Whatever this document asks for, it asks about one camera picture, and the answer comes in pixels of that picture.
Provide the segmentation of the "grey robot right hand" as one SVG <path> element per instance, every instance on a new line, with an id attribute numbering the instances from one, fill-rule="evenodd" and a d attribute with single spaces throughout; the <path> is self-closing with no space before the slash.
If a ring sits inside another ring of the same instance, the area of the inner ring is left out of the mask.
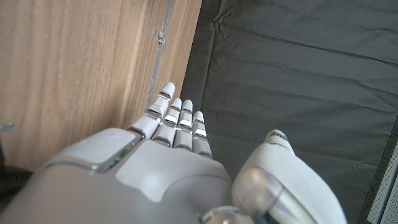
<path id="1" fill-rule="evenodd" d="M 332 189 L 277 129 L 236 178 L 214 160 L 203 113 L 168 82 L 127 129 L 53 156 L 2 223 L 346 223 Z"/>

